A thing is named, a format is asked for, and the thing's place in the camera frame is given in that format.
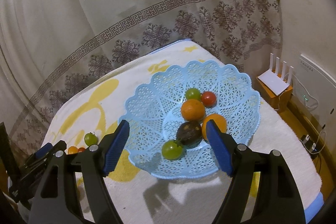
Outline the smooth yellow-orange fruit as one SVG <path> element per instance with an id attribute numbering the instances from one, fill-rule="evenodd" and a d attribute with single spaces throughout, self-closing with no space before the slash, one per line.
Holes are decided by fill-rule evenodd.
<path id="1" fill-rule="evenodd" d="M 78 153 L 78 147 L 75 146 L 70 146 L 68 148 L 68 155 L 76 154 Z"/>

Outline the green tomato with stem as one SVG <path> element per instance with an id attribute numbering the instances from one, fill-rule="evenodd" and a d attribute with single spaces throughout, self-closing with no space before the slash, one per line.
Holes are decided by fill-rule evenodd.
<path id="1" fill-rule="evenodd" d="M 84 136 L 84 142 L 88 147 L 94 144 L 98 144 L 98 137 L 92 132 L 87 133 Z"/>

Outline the blue lattice plastic basket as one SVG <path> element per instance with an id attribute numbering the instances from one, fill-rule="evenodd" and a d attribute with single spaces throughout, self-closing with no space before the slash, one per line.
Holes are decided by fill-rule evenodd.
<path id="1" fill-rule="evenodd" d="M 201 178 L 218 170 L 205 133 L 214 119 L 248 144 L 260 120 L 260 94 L 233 65 L 190 61 L 156 73 L 125 102 L 126 150 L 137 168 L 162 179 Z"/>

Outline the large smooth orange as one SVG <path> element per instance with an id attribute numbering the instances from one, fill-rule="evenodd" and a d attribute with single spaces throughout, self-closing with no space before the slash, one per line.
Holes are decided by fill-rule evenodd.
<path id="1" fill-rule="evenodd" d="M 213 120 L 216 123 L 216 125 L 218 126 L 218 128 L 220 129 L 220 131 L 222 133 L 227 132 L 227 121 L 226 121 L 226 119 L 219 114 L 210 114 L 210 115 L 206 116 L 206 118 L 203 120 L 203 123 L 202 123 L 203 139 L 208 140 L 207 139 L 207 133 L 206 133 L 206 125 L 207 125 L 207 122 L 209 122 L 210 120 Z"/>

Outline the dark brown round fruit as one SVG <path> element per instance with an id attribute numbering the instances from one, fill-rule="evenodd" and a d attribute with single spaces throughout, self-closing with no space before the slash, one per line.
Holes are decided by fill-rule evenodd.
<path id="1" fill-rule="evenodd" d="M 194 144 L 202 137 L 202 127 L 197 121 L 190 121 L 181 124 L 176 133 L 176 139 L 183 145 Z"/>

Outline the small textured orange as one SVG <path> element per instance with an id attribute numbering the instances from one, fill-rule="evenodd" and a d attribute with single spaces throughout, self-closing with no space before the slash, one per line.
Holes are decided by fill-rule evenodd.
<path id="1" fill-rule="evenodd" d="M 187 121 L 200 121 L 205 117 L 206 110 L 201 101 L 187 100 L 181 106 L 181 114 Z"/>

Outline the small red tomato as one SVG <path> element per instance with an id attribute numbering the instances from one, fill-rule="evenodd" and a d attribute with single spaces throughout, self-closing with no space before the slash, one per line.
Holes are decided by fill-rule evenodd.
<path id="1" fill-rule="evenodd" d="M 201 102 L 205 107 L 213 107 L 217 102 L 217 97 L 213 92 L 206 91 L 201 95 Z"/>

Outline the black power adapter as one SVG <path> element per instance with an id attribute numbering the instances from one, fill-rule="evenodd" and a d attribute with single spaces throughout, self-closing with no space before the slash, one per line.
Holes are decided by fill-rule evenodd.
<path id="1" fill-rule="evenodd" d="M 303 135 L 300 138 L 300 141 L 309 154 L 316 155 L 318 153 L 316 150 L 316 143 L 312 140 L 310 135 Z"/>

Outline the orange wooden stand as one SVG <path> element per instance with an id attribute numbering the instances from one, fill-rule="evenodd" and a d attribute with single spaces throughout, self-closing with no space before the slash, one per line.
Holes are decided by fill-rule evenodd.
<path id="1" fill-rule="evenodd" d="M 274 110 L 281 113 L 285 111 L 287 104 L 291 99 L 293 87 L 289 86 L 280 95 L 276 95 L 263 82 L 256 79 L 256 90 Z"/>

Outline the white wifi router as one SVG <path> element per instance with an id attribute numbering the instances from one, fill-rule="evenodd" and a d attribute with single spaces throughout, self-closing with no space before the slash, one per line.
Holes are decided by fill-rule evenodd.
<path id="1" fill-rule="evenodd" d="M 286 61 L 283 61 L 282 65 L 280 65 L 280 58 L 274 57 L 274 54 L 270 53 L 269 69 L 257 76 L 257 79 L 276 96 L 279 96 L 290 87 L 293 69 L 294 67 L 288 66 Z"/>

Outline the beige patterned curtain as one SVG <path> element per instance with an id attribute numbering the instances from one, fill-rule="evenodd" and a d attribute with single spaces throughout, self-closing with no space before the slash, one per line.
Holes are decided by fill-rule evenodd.
<path id="1" fill-rule="evenodd" d="M 179 39 L 258 75 L 282 49 L 278 0 L 1 0 L 1 121 L 15 155 L 112 70 Z"/>

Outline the white wall appliance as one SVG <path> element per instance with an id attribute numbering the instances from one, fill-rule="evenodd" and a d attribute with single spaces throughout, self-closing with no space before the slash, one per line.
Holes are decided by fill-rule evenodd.
<path id="1" fill-rule="evenodd" d="M 335 79 L 306 55 L 299 56 L 294 69 L 294 95 L 308 111 L 308 117 L 323 129 L 335 118 Z"/>

